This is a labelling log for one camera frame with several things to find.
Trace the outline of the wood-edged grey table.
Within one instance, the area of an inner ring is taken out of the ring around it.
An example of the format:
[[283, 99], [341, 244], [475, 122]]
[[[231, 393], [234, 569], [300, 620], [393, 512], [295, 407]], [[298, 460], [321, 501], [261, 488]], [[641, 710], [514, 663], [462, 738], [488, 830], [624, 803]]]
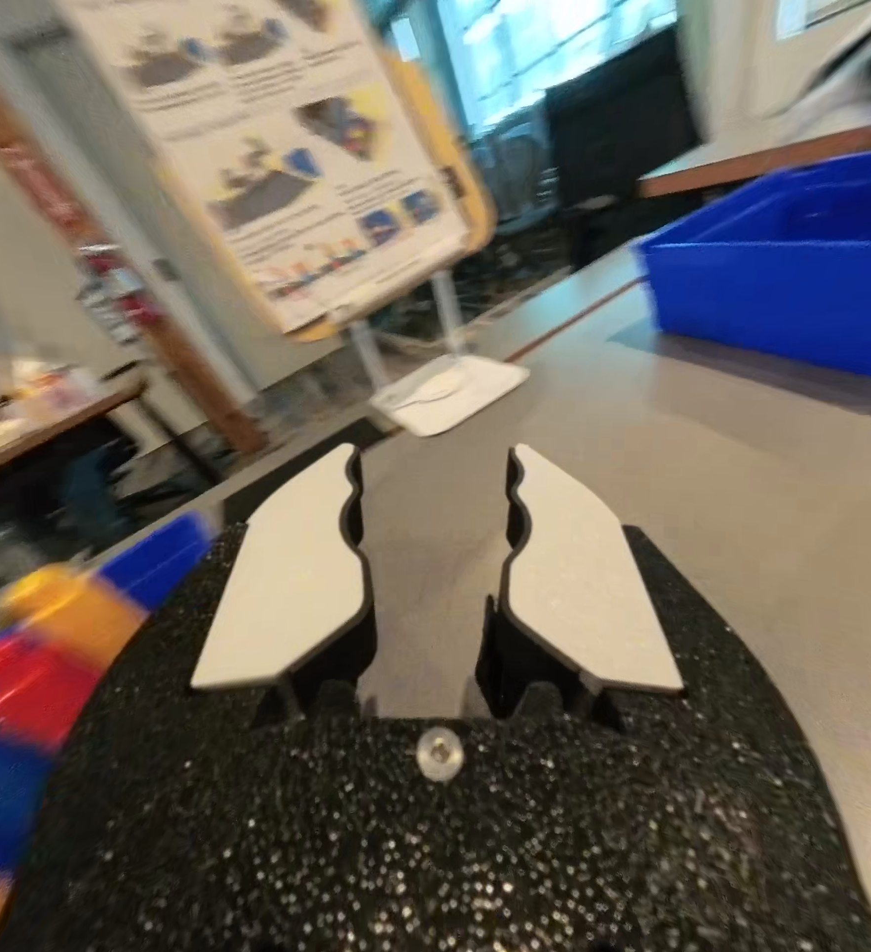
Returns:
[[776, 170], [802, 168], [871, 150], [871, 125], [780, 143], [762, 128], [735, 133], [703, 145], [639, 178], [644, 198], [702, 191], [761, 177]]

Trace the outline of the wooden desk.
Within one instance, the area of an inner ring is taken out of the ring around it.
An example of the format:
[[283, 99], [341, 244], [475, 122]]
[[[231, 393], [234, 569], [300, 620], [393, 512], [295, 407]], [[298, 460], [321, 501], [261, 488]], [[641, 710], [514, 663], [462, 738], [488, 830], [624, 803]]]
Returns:
[[116, 379], [117, 383], [110, 381], [98, 399], [69, 410], [49, 422], [29, 423], [20, 433], [1, 442], [0, 470], [37, 448], [49, 445], [58, 437], [83, 427], [87, 422], [104, 418], [132, 403], [145, 395], [149, 387], [147, 375], [134, 366], [123, 370]]

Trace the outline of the instruction poster board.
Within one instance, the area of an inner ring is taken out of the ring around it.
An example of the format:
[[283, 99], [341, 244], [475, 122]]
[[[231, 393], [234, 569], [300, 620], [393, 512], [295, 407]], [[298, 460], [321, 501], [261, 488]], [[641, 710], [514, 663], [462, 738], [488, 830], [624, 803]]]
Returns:
[[369, 316], [496, 212], [421, 69], [363, 2], [57, 2], [163, 183], [286, 336]]

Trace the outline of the blue jacket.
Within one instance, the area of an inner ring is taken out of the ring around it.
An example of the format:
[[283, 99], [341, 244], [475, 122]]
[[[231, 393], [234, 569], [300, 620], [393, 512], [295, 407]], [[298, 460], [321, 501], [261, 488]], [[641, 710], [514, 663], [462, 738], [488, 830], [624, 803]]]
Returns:
[[85, 542], [99, 550], [139, 528], [133, 505], [116, 490], [120, 470], [133, 457], [132, 443], [115, 437], [74, 458], [63, 471], [60, 501], [65, 517]]

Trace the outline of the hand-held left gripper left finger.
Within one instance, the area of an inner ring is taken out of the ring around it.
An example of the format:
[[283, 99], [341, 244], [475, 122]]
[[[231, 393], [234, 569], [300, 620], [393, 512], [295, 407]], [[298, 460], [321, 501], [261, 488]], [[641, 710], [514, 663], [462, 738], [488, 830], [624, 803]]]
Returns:
[[193, 690], [276, 683], [366, 617], [370, 568], [353, 529], [362, 492], [360, 449], [344, 443], [251, 514]]

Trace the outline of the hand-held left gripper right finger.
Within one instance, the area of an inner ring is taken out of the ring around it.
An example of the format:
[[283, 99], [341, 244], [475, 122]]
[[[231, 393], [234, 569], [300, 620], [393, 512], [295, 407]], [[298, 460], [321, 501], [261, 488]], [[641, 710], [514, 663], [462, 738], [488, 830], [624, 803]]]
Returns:
[[681, 694], [683, 676], [612, 509], [527, 444], [509, 450], [505, 494], [506, 622], [588, 689]]

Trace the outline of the black office chair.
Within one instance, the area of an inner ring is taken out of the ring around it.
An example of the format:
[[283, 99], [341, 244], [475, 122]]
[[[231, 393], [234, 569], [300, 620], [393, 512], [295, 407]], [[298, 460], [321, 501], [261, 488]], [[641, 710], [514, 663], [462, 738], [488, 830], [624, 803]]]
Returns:
[[573, 268], [701, 207], [699, 193], [640, 193], [643, 175], [701, 143], [676, 26], [548, 89], [545, 113]]

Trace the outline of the multicoloured mega block tower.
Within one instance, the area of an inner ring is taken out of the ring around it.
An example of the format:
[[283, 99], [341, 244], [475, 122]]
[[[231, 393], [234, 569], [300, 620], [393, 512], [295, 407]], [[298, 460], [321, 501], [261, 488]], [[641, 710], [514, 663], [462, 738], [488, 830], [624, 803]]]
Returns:
[[47, 565], [0, 599], [0, 916], [45, 783], [96, 685], [209, 553], [187, 513], [104, 565]]

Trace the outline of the wooden support pillar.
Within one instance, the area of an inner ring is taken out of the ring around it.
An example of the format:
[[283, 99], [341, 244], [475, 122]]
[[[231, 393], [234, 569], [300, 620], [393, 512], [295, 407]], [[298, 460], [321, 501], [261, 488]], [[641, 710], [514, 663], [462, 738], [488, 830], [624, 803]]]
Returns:
[[159, 302], [120, 244], [57, 171], [32, 129], [0, 91], [0, 164], [75, 262], [111, 293], [118, 313], [144, 338], [157, 363], [238, 453], [263, 450], [268, 439], [191, 337]]

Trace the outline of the blue plastic bin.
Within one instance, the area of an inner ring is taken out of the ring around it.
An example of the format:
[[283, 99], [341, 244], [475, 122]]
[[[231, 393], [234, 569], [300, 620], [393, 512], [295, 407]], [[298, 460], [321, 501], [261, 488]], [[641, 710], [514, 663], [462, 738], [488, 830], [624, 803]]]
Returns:
[[661, 331], [871, 377], [871, 151], [768, 173], [639, 255]]

